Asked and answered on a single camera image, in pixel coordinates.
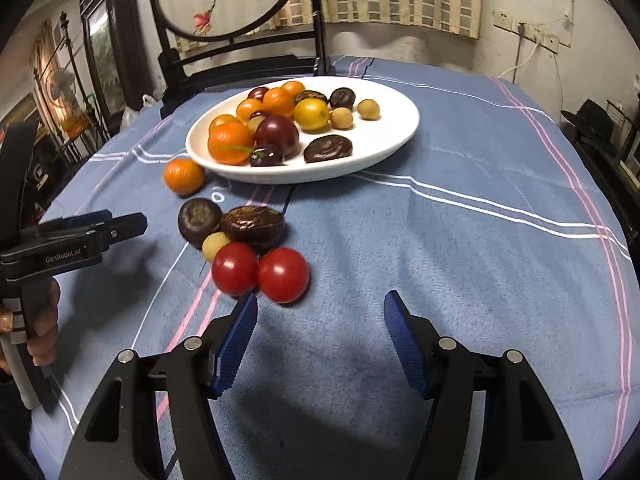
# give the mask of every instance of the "red tomato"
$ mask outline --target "red tomato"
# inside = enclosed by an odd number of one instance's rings
[[[293,249],[274,249],[260,259],[258,284],[275,303],[291,303],[302,296],[309,284],[309,266]]]
[[[231,242],[213,259],[211,277],[221,292],[240,296],[258,282],[258,259],[248,245]]]

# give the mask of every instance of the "fingernail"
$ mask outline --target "fingernail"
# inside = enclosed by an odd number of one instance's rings
[[[14,329],[14,314],[7,310],[0,314],[0,330],[11,332]]]

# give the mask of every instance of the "oval plate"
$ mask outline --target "oval plate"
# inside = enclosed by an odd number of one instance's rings
[[[375,99],[380,105],[380,118],[365,121],[353,107],[353,126],[349,130],[329,128],[321,134],[300,132],[301,149],[297,156],[287,160],[282,166],[272,168],[252,168],[219,164],[207,150],[209,123],[220,114],[236,114],[236,107],[246,99],[248,91],[243,91],[222,101],[202,115],[187,134],[186,149],[190,157],[205,168],[231,180],[252,184],[298,184],[335,178],[363,170],[380,162],[394,153],[418,129],[420,113],[414,103],[398,90],[372,81],[350,77],[305,77],[299,78],[307,90],[322,92],[327,97],[340,87],[351,88],[356,94],[356,105],[363,99]],[[269,88],[282,86],[289,79],[266,84]],[[353,143],[353,155],[337,160],[307,164],[302,151],[314,139],[327,134],[339,134]]]

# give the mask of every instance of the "silver bolt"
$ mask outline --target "silver bolt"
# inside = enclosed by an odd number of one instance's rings
[[[457,345],[455,339],[452,339],[450,337],[441,337],[440,341],[438,341],[438,345],[440,345],[440,348],[442,348],[443,350],[453,350]]]
[[[517,350],[509,350],[507,352],[507,359],[512,363],[518,364],[522,362],[524,357],[522,357],[522,354]]]
[[[118,361],[121,363],[128,363],[135,357],[133,350],[123,350],[118,354]]]
[[[202,339],[199,337],[190,337],[184,342],[184,347],[187,350],[197,350],[202,346]]]

